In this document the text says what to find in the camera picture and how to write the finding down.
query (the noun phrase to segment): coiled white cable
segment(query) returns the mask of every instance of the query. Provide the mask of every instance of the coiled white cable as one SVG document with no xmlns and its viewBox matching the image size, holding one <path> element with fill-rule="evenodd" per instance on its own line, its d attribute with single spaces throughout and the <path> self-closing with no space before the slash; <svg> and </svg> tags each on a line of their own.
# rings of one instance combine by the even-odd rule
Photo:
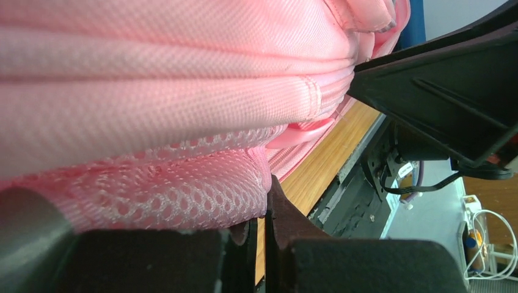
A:
<svg viewBox="0 0 518 293">
<path fill-rule="evenodd" d="M 477 219 L 477 217 L 480 214 L 492 214 L 492 215 L 496 216 L 497 218 L 499 218 L 507 226 L 507 228 L 509 229 L 509 232 L 511 233 L 511 236 L 513 237 L 513 258 L 509 262 L 509 264 L 507 265 L 505 270 L 501 271 L 500 273 L 497 273 L 497 274 L 491 275 L 491 276 L 483 276 L 483 277 L 479 277 L 480 276 L 480 273 L 479 273 L 476 276 L 469 277 L 468 276 L 469 268 L 475 262 L 476 258 L 482 253 L 482 249 L 484 248 L 483 245 L 480 245 L 480 247 L 479 247 L 478 251 L 476 252 L 475 256 L 468 263 L 467 268 L 464 271 L 464 278 L 466 280 L 493 280 L 493 281 L 503 280 L 503 279 L 508 278 L 509 276 L 511 276 L 511 274 L 516 269 L 516 265 L 518 264 L 518 245 L 517 245 L 517 241 L 516 241 L 516 236 L 514 235 L 513 228 L 511 227 L 509 222 L 507 222 L 507 220 L 504 217 L 502 217 L 502 215 L 497 214 L 496 212 L 490 211 L 488 209 L 481 209 L 481 210 L 476 211 L 476 212 L 474 212 L 472 214 L 471 219 L 470 219 L 472 227 L 475 227 L 475 221 L 478 222 L 480 227 L 482 227 L 482 225 L 480 224 L 480 222 Z M 484 243 L 484 241 L 485 241 L 484 235 L 485 235 L 485 233 L 482 233 L 482 243 Z M 486 269 L 486 263 L 484 262 L 484 259 L 482 259 L 482 264 L 483 264 L 483 271 L 484 271 Z"/>
</svg>

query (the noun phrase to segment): pink loop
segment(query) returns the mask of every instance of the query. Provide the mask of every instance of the pink loop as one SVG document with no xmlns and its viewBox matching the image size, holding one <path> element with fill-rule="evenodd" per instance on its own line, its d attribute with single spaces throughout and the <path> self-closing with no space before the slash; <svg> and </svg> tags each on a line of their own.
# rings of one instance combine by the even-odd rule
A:
<svg viewBox="0 0 518 293">
<path fill-rule="evenodd" d="M 323 119 L 316 122 L 314 128 L 308 130 L 301 130 L 297 124 L 290 124 L 281 135 L 269 142 L 266 148 L 291 148 L 303 142 L 310 142 L 321 137 L 334 122 L 333 118 Z"/>
</svg>

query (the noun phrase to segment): wooden table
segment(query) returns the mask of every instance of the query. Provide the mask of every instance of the wooden table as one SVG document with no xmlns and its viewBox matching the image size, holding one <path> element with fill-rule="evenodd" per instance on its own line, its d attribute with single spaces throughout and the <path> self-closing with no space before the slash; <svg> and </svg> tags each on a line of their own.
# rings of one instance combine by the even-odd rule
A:
<svg viewBox="0 0 518 293">
<path fill-rule="evenodd" d="M 311 211 L 378 115 L 378 111 L 356 102 L 326 139 L 281 183 L 288 199 L 303 214 Z M 259 219 L 257 231 L 256 284 L 264 275 L 263 219 Z"/>
</svg>

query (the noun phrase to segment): pink fabric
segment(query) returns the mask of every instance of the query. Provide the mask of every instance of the pink fabric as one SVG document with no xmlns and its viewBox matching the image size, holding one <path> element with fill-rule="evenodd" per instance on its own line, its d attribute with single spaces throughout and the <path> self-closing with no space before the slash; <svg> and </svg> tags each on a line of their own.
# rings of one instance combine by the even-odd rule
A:
<svg viewBox="0 0 518 293">
<path fill-rule="evenodd" d="M 0 189 L 40 192 L 77 231 L 263 215 L 264 146 L 338 121 L 354 65 L 405 25 L 397 3 L 0 0 Z"/>
</svg>

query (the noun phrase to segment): wooden floor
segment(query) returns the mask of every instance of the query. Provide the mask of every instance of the wooden floor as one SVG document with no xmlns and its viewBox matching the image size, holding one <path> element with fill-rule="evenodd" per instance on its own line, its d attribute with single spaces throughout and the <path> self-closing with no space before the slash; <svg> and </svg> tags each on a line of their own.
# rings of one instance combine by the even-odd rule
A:
<svg viewBox="0 0 518 293">
<path fill-rule="evenodd" d="M 464 178 L 467 194 L 474 194 L 485 209 L 504 216 L 518 233 L 518 175 L 509 180 L 488 181 L 475 178 Z M 487 217 L 489 240 L 493 244 L 510 244 L 513 242 L 507 227 L 489 215 Z"/>
<path fill-rule="evenodd" d="M 355 103 L 335 129 L 315 148 L 304 162 L 281 184 L 286 196 L 308 214 L 347 161 L 379 112 Z M 264 275 L 264 220 L 259 219 L 255 282 Z"/>
</svg>

